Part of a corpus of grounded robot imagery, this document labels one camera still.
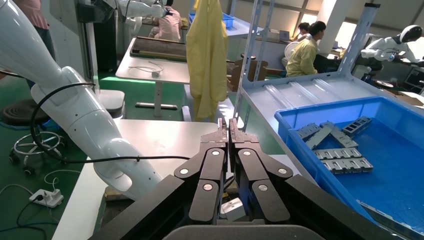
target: power strip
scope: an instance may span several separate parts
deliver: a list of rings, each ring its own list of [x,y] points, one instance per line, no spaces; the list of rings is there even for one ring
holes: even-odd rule
[[[38,195],[42,195],[43,199],[35,200],[34,203],[47,206],[51,209],[61,204],[64,199],[64,196],[61,194],[59,189],[55,189],[53,192],[40,189],[30,196],[29,200],[32,202]]]

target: person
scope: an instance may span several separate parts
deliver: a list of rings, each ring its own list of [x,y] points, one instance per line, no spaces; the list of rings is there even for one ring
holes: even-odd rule
[[[309,26],[310,25],[307,22],[302,22],[301,24],[299,24],[297,28],[299,28],[300,32],[296,37],[294,37],[294,41],[300,42],[305,39],[309,31]]]
[[[25,14],[25,16],[29,19],[38,35],[41,37],[41,40],[43,41],[51,57],[56,60],[55,48],[53,47],[52,37],[49,31],[49,24],[41,12],[41,0],[13,1],[20,8],[23,14]],[[29,89],[35,85],[35,83],[29,79],[27,79],[26,82],[28,83]]]
[[[183,25],[181,16],[178,11],[172,8],[174,0],[167,0],[165,5],[166,14],[159,18],[159,27],[155,26],[151,29],[149,38],[164,39],[170,41],[180,41],[180,28]]]
[[[310,38],[306,38],[294,48],[288,61],[287,71],[288,77],[304,76],[317,74],[314,68],[314,61],[317,55],[317,41],[321,40],[326,30],[326,24],[322,21],[317,21],[309,27]]]

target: yellow gown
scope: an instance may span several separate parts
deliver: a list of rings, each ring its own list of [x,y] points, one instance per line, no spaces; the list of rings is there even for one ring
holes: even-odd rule
[[[318,72],[314,68],[317,48],[317,42],[314,39],[306,38],[299,42],[285,67],[287,77],[317,74]]]
[[[218,102],[227,97],[228,36],[219,0],[199,0],[186,36],[190,94],[194,120],[213,119]]]

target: white robotic arm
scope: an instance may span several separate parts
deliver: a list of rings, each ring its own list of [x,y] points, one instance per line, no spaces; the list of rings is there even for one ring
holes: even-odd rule
[[[85,82],[71,67],[59,67],[23,12],[11,0],[0,0],[0,67],[36,83],[39,102],[53,90]],[[91,159],[143,156],[122,136],[114,120],[87,86],[58,92],[41,107]],[[138,199],[161,179],[147,160],[94,163],[99,177],[131,199]]]
[[[103,0],[112,8],[118,8],[122,16],[127,18],[153,16],[161,18],[165,15],[163,6],[167,0]]]
[[[395,59],[395,56],[405,52],[402,57],[407,58],[411,63],[417,63],[414,53],[408,47],[409,42],[416,41],[422,35],[423,29],[418,25],[406,27],[402,33],[394,37],[386,37],[375,40],[365,49],[360,51],[363,58],[375,58],[379,61],[387,60],[389,62]]]

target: blue plastic bin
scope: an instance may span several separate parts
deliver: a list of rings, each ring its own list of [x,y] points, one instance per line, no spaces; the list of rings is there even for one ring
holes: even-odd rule
[[[299,137],[296,130],[333,122],[340,129],[359,117],[371,125],[353,137],[357,149],[374,166],[372,172],[333,175]],[[318,185],[368,219],[356,201],[424,232],[424,117],[385,97],[283,109],[275,113],[278,134]],[[327,137],[316,149],[340,148]]]
[[[196,15],[196,13],[190,13],[190,15],[189,15],[190,23],[192,23],[193,19],[195,19],[195,15]],[[224,21],[226,28],[231,28],[233,26],[233,20],[234,20],[233,16],[222,13],[222,21]]]

